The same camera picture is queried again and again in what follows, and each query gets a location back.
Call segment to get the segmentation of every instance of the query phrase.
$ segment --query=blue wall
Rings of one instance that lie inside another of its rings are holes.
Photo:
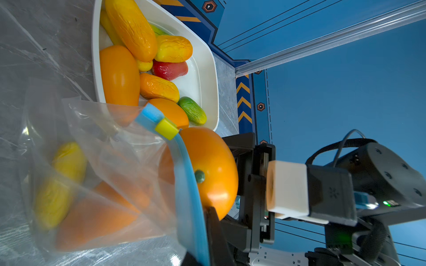
[[[414,2],[228,0],[214,44],[235,60],[259,59]]]
[[[426,176],[426,20],[276,66],[266,73],[272,142],[278,160],[304,163],[316,150],[356,128]],[[326,164],[333,156],[334,152],[320,155],[315,164]],[[297,230],[285,225],[277,228]],[[391,230],[394,241],[401,243],[396,245],[398,253],[426,260],[426,220]],[[312,231],[323,233],[321,228]],[[313,235],[309,238],[323,242],[321,235]],[[274,248],[300,252],[321,246],[315,241],[307,244],[306,239],[298,241],[276,231]],[[426,265],[426,261],[404,256],[400,260],[403,265]]]

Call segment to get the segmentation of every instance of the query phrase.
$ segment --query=green cucumber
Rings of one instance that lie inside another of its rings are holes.
[[[178,101],[178,105],[185,111],[190,122],[197,126],[204,125],[207,121],[206,113],[193,99],[182,97]]]

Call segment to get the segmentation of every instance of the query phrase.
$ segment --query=fruit stem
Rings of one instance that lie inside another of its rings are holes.
[[[201,184],[206,179],[204,172],[201,170],[195,171],[194,175],[195,175],[195,180],[197,181],[198,184]]]

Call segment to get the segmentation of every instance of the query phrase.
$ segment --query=wrinkled yellow fruit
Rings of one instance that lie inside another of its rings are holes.
[[[157,54],[155,33],[134,0],[105,0],[105,9],[120,39],[142,62]]]
[[[153,68],[153,62],[141,62],[136,59],[136,63],[138,64],[138,69],[140,72],[147,72]]]
[[[55,171],[44,180],[35,199],[34,212],[42,229],[51,230],[66,217],[75,193],[71,183],[83,182],[86,166],[86,157],[76,142],[59,147],[52,161]]]
[[[114,45],[121,45],[125,47],[123,41],[120,39],[120,36],[115,31],[114,26],[111,23],[111,20],[109,20],[108,14],[105,11],[105,9],[101,10],[100,21],[101,21],[102,27],[104,27],[104,29],[107,31],[108,36],[111,39],[112,43]]]
[[[141,95],[144,98],[162,98],[175,103],[179,101],[179,90],[173,82],[148,73],[140,74],[140,79]]]
[[[181,63],[192,56],[192,44],[182,36],[160,35],[157,44],[155,60],[158,62]]]

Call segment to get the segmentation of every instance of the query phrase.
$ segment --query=yellow chevron stripe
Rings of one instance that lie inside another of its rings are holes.
[[[154,0],[159,5],[167,5],[167,6],[184,6],[178,0]]]
[[[240,91],[241,88],[245,89],[248,93],[250,93],[250,89],[246,85],[244,85],[243,82],[241,82],[240,85],[238,85],[237,93]]]
[[[180,21],[191,21],[191,22],[201,22],[198,18],[196,17],[181,17],[181,16],[176,16],[176,18]]]
[[[241,119],[245,117],[250,123],[253,124],[253,122],[251,121],[251,117],[248,116],[248,114],[246,114],[244,111],[240,114],[239,118],[238,118],[238,123],[241,121]]]
[[[241,99],[238,101],[237,108],[241,105],[241,103],[245,103],[248,107],[251,108],[251,104],[244,97],[241,97]]]

